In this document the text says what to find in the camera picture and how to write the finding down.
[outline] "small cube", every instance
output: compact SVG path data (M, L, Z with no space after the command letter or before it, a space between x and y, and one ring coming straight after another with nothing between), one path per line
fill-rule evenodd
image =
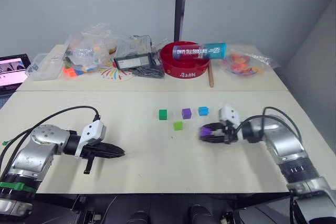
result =
M68 74L72 71L72 68L63 68L63 73Z
M67 71L67 75L70 77L76 77L76 72L73 68L71 68L69 71Z
M202 126L201 128L201 137L205 137L205 136L211 136L212 135L212 130Z
M200 116L208 115L209 114L209 108L208 107L199 107L198 108L198 114Z
M182 118L190 119L191 118L191 109L183 109L182 110Z
M167 120L167 110L159 110L159 120Z
M84 74L83 71L81 71L81 70L76 70L76 69L75 69L75 73L76 73L76 75L78 75L78 76Z
M181 131L183 130L183 122L179 121L179 122L174 122L174 130L175 131Z

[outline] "laptop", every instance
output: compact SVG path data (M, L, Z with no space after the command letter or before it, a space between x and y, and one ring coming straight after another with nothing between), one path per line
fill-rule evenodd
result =
M27 79L25 71L29 65L26 54L0 57L0 109Z

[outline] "white wall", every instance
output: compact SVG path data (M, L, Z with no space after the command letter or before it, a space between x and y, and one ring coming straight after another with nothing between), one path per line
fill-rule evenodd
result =
M182 39L246 41L285 66L331 0L186 0Z
M285 69L288 88L336 151L336 0Z
M0 0L0 57L49 52L99 22L172 40L174 9L175 0Z

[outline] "blue cube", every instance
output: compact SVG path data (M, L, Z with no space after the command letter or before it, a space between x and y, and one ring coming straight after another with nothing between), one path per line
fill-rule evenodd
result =
M200 116L208 115L209 114L209 108L208 107L199 107L198 108L198 114Z
M75 73L76 73L76 75L78 75L78 76L80 76L81 74L84 74L83 71L81 71L81 70L76 70L76 69L75 69Z

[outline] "purple block in gripper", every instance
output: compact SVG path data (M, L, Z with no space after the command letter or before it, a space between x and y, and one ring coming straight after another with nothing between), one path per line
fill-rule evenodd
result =
M183 109L182 110L182 117L183 117L183 119L190 119L191 118L191 109Z
M211 136L212 135L212 131L211 129L207 128L207 127L202 127L201 128L201 137L204 136Z

